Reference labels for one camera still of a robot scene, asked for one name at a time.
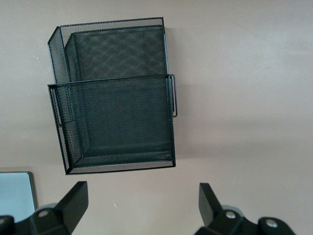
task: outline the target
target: metal handle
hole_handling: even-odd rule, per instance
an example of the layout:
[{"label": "metal handle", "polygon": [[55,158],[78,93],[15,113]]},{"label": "metal handle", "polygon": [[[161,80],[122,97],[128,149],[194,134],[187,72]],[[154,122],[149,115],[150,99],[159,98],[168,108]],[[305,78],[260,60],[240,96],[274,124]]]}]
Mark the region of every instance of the metal handle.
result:
[{"label": "metal handle", "polygon": [[171,79],[171,93],[172,93],[172,105],[173,105],[173,117],[176,118],[178,115],[177,110],[177,93],[176,93],[176,78],[174,74],[169,74],[169,78]]}]

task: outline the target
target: metal mesh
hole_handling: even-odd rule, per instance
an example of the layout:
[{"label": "metal mesh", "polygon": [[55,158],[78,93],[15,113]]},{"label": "metal mesh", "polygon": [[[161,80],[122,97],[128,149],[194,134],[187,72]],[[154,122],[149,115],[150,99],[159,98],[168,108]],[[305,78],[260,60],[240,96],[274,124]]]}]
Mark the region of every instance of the metal mesh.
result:
[{"label": "metal mesh", "polygon": [[48,45],[56,83],[168,73],[163,18],[64,25]]},{"label": "metal mesh", "polygon": [[66,172],[175,166],[171,84],[155,75],[50,85]]}]

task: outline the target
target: mesh panel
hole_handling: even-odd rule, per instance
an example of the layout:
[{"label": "mesh panel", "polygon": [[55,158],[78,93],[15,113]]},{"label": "mesh panel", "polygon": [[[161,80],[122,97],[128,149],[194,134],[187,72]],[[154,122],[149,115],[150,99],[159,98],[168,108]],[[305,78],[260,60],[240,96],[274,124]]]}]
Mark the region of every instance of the mesh panel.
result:
[{"label": "mesh panel", "polygon": [[67,173],[174,166],[170,84],[158,75],[50,85]]},{"label": "mesh panel", "polygon": [[66,147],[65,135],[64,135],[63,127],[62,127],[62,119],[61,119],[61,114],[60,114],[60,108],[58,105],[58,99],[57,99],[57,95],[54,89],[50,89],[50,98],[51,98],[51,104],[52,104],[53,114],[55,118],[55,124],[57,126],[57,132],[59,135],[59,141],[60,141],[61,152],[62,152],[63,161],[64,161],[64,167],[67,170],[69,169],[67,147]]},{"label": "mesh panel", "polygon": [[51,38],[56,83],[168,73],[162,18],[64,25]]}]

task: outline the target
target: screw head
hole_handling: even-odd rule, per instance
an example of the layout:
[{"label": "screw head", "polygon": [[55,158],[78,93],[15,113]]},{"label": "screw head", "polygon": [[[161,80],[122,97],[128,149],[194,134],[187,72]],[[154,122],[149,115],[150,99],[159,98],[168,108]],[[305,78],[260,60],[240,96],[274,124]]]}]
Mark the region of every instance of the screw head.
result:
[{"label": "screw head", "polygon": [[278,224],[274,220],[272,220],[272,219],[267,219],[265,221],[265,223],[266,223],[267,226],[269,226],[271,228],[277,228],[278,227]]},{"label": "screw head", "polygon": [[226,212],[226,217],[229,218],[229,219],[234,219],[234,218],[236,218],[236,215],[235,215],[234,212],[227,211]]},{"label": "screw head", "polygon": [[38,217],[45,217],[47,214],[48,214],[48,211],[41,211],[41,212],[38,214]]}]

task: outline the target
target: gray screen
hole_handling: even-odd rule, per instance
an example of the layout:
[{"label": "gray screen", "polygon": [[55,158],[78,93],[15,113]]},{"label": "gray screen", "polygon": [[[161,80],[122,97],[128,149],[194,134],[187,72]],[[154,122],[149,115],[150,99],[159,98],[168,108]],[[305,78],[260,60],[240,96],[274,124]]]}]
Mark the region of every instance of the gray screen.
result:
[{"label": "gray screen", "polygon": [[11,215],[15,222],[35,212],[32,176],[29,172],[0,172],[0,215]]}]

